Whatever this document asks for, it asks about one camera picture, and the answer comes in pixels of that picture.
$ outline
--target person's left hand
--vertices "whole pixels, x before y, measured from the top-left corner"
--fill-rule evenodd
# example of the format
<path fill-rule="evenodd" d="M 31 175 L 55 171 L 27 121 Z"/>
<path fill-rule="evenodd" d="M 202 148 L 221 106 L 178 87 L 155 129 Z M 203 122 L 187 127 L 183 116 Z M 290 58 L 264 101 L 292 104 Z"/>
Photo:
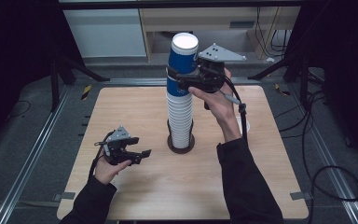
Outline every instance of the person's left hand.
<path fill-rule="evenodd" d="M 127 166 L 131 164 L 130 160 L 123 161 L 118 165 L 111 165 L 107 160 L 102 156 L 104 154 L 101 150 L 100 159 L 97 161 L 95 166 L 95 178 L 101 183 L 107 185 L 109 184 L 115 175 L 118 175 L 118 172 L 124 170 Z"/>

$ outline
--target wrist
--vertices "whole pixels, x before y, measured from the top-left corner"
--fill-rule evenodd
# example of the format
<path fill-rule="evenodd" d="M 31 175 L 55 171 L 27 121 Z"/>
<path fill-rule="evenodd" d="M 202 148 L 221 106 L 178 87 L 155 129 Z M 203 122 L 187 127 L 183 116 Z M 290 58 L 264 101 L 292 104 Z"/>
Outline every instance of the wrist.
<path fill-rule="evenodd" d="M 218 120 L 217 122 L 222 129 L 226 142 L 241 138 L 240 126 L 235 116 L 230 116 L 224 120 Z"/>

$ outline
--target stack of paper cups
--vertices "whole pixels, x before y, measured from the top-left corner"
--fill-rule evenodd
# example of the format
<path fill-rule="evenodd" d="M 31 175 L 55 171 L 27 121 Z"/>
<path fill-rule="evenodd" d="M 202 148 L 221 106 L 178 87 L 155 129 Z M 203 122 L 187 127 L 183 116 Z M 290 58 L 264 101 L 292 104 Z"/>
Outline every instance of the stack of paper cups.
<path fill-rule="evenodd" d="M 173 37 L 168 66 L 180 74 L 189 74 L 197 68 L 197 50 L 199 40 L 191 34 L 180 33 Z M 170 128 L 169 142 L 181 153 L 180 149 L 189 149 L 193 124 L 192 95 L 187 90 L 178 89 L 176 80 L 167 76 L 167 106 Z"/>

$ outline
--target white cabinet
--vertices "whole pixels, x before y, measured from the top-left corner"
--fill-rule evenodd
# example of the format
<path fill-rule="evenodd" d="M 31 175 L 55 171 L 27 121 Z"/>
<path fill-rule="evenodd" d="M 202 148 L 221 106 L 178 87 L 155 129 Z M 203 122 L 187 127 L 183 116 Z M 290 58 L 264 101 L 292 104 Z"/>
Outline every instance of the white cabinet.
<path fill-rule="evenodd" d="M 60 0 L 62 3 L 90 1 Z M 85 63 L 146 57 L 138 9 L 65 10 L 64 15 Z"/>

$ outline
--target hand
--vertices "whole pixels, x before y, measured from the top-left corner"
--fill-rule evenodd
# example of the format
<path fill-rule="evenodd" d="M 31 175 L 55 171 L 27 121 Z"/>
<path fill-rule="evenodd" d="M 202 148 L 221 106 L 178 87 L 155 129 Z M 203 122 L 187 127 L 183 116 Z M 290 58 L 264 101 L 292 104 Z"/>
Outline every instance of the hand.
<path fill-rule="evenodd" d="M 226 68 L 225 73 L 228 78 L 231 78 L 231 73 Z M 232 95 L 232 90 L 228 84 L 225 83 L 220 91 L 214 93 L 207 93 L 195 87 L 188 88 L 188 91 L 208 104 L 222 129 L 226 142 L 241 137 L 240 126 L 234 113 L 234 105 L 225 97 L 225 94 Z"/>
<path fill-rule="evenodd" d="M 118 175 L 118 172 L 124 170 L 127 166 L 131 164 L 130 160 L 123 161 L 118 165 L 111 165 L 107 160 L 103 157 L 103 150 L 100 153 L 100 159 L 97 161 L 97 165 L 95 166 L 95 178 L 101 183 L 107 185 L 109 184 L 115 175 Z"/>

